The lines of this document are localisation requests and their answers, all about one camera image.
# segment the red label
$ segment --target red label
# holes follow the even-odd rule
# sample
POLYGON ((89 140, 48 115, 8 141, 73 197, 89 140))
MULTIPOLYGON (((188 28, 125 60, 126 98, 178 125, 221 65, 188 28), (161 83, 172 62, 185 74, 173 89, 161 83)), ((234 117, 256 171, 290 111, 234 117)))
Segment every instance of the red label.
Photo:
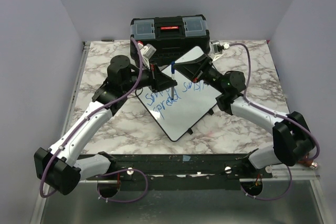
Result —
POLYGON ((178 29, 178 26, 164 26, 161 27, 161 30, 171 30, 171 29, 178 29))

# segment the blue marker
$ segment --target blue marker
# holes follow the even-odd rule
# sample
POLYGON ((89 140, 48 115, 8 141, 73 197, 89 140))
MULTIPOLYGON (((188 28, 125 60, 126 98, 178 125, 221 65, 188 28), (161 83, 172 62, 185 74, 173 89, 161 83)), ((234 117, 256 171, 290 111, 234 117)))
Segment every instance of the blue marker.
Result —
MULTIPOLYGON (((175 80, 175 69, 173 68, 175 64, 175 61, 172 62, 172 79, 175 80)), ((171 87, 172 89, 172 100, 174 100, 174 87, 171 87)))

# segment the gray floor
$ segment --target gray floor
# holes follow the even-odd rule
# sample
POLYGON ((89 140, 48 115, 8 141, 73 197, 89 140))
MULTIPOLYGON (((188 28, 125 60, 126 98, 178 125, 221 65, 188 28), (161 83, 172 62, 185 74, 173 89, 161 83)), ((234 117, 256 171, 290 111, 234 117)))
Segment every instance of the gray floor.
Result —
MULTIPOLYGON (((260 196, 281 194, 288 182, 264 182, 260 196)), ((139 192, 121 192, 133 198, 139 192)), ((295 181, 290 193, 276 201, 253 200, 241 191, 151 191, 132 204, 98 200, 95 183, 80 184, 68 196, 46 202, 42 223, 322 223, 309 181, 295 181)))

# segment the marble surface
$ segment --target marble surface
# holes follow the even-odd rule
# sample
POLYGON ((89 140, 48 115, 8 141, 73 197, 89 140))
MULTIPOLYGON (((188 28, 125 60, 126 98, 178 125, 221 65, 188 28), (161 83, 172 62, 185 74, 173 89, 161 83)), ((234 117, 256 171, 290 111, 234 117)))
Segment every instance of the marble surface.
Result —
MULTIPOLYGON (((269 108, 288 112, 266 41, 240 41, 250 50, 252 75, 248 97, 269 108)), ((107 76, 112 57, 129 56, 129 41, 92 42, 80 84, 72 124, 82 115, 94 92, 107 76)), ((247 55, 234 46, 215 61, 216 68, 242 71, 247 77, 247 55)), ((105 151, 110 154, 211 154, 247 153, 272 143, 272 137, 253 123, 230 116, 215 107, 179 141, 171 142, 137 98, 130 98, 87 144, 83 153, 105 151)))

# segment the black toolbox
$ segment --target black toolbox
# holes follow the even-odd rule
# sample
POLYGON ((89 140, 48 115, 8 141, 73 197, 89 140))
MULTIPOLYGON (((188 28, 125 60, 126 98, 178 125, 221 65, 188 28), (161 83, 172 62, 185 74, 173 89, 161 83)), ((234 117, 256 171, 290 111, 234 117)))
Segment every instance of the black toolbox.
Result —
MULTIPOLYGON (((203 15, 135 18, 131 22, 131 37, 156 48, 150 62, 158 66, 169 65, 195 46, 206 54, 210 52, 210 35, 203 15)), ((139 67, 139 56, 133 43, 131 57, 139 67)))

